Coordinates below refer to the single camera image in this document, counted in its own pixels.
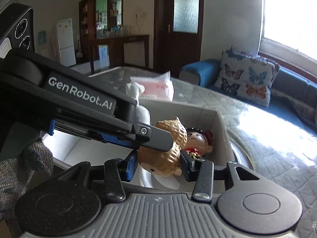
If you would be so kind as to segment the grey gloved left hand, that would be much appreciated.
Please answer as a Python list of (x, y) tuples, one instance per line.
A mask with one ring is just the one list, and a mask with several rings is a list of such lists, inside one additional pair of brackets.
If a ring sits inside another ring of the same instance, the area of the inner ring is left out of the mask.
[(53, 154), (42, 139), (28, 145), (18, 158), (1, 161), (1, 221), (14, 217), (14, 207), (35, 172), (51, 175)]

